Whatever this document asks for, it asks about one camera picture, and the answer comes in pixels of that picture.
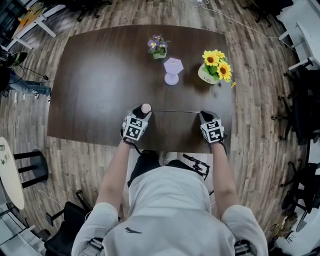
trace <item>wooden floor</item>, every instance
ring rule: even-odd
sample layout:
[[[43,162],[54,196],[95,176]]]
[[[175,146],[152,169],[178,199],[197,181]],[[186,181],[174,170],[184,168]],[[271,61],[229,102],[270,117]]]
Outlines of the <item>wooden floor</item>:
[[[256,23],[251,11],[243,9],[246,4],[245,0],[210,0],[206,7],[223,12],[268,37],[278,37],[284,32],[274,20],[271,28],[264,21]],[[46,74],[49,77],[47,85],[52,87],[68,37],[79,33],[130,24],[168,24],[225,34],[236,81],[229,162],[241,203],[252,209],[269,237],[268,230],[277,222],[281,214],[281,200],[286,194],[286,190],[279,185],[286,180],[287,163],[297,162],[303,151],[302,147],[297,146],[293,133],[288,141],[279,141],[278,136],[284,130],[285,123],[280,127],[278,122],[271,120],[272,115],[284,113],[277,96],[287,95],[290,91],[289,81],[283,73],[297,62],[292,50],[285,48],[277,39],[264,38],[221,14],[193,8],[183,0],[114,0],[111,6],[102,8],[100,14],[99,19],[88,15],[78,23],[78,14],[63,10],[46,21],[57,34],[56,38],[36,27],[23,37],[34,49],[28,50],[16,44],[11,52],[29,52],[23,64]],[[27,72],[25,78],[35,80],[37,76]],[[35,100],[32,96],[26,96],[24,99],[18,94],[17,105],[14,106],[14,94],[11,93],[8,98],[1,99],[0,136],[8,140],[14,153],[33,149],[43,152],[50,177],[46,184],[38,184],[39,190],[64,205],[66,201],[79,204],[75,192],[82,189],[84,197],[93,205],[115,148],[47,137],[48,110],[45,97]],[[132,171],[137,156],[132,150],[129,171]],[[197,157],[212,166],[212,155]],[[20,211],[20,217],[27,218],[29,224],[35,224],[40,229],[56,232],[62,217],[51,228],[46,223],[45,214],[58,212],[60,206],[37,191],[35,186],[25,189],[24,195],[26,206]]]

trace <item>flower pot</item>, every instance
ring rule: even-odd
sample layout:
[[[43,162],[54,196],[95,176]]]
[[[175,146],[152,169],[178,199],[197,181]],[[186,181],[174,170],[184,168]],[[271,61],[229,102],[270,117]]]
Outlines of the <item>flower pot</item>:
[[[160,53],[154,53],[153,58],[155,60],[157,59],[164,59],[167,56],[167,48],[164,48],[164,55],[161,55]]]
[[[210,85],[215,85],[219,80],[215,80],[215,78],[208,74],[207,72],[203,71],[203,68],[205,67],[205,64],[203,63],[198,70],[198,76],[205,82],[207,82]]]

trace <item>person in jeans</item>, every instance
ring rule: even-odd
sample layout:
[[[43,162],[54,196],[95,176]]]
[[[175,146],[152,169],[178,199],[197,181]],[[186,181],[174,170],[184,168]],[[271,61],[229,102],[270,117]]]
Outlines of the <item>person in jeans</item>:
[[[51,100],[51,88],[42,85],[36,81],[25,81],[18,76],[12,69],[5,67],[6,72],[9,73],[9,83],[7,89],[16,90],[23,94],[32,94],[35,99],[39,98],[39,95],[45,95],[48,102]]]
[[[267,256],[264,232],[252,211],[240,205],[222,141],[210,149],[220,220],[211,214],[201,175],[170,157],[160,166],[155,151],[143,151],[127,183],[128,219],[118,223],[130,152],[121,141],[71,255]]]

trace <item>sunflower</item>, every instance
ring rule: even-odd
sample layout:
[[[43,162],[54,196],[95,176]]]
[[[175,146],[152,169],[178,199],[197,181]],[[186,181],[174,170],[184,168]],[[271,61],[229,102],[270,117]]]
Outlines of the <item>sunflower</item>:
[[[205,50],[202,57],[204,58],[205,64],[207,64],[208,66],[219,65],[219,57],[211,50]]]
[[[219,79],[224,79],[225,81],[229,81],[231,79],[231,68],[228,63],[225,61],[221,61],[219,63],[218,69],[217,69]]]
[[[225,57],[225,54],[219,50],[214,50],[213,53],[219,57],[219,59],[222,59]]]

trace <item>round table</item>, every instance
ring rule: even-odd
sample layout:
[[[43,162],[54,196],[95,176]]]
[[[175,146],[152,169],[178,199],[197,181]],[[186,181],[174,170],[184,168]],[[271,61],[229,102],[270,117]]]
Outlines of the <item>round table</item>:
[[[30,166],[17,168],[15,160],[30,158]],[[19,174],[32,171],[35,178],[22,182]],[[32,152],[12,154],[8,142],[0,137],[0,178],[12,203],[18,208],[25,207],[23,189],[48,179],[48,165],[43,154],[35,149]]]

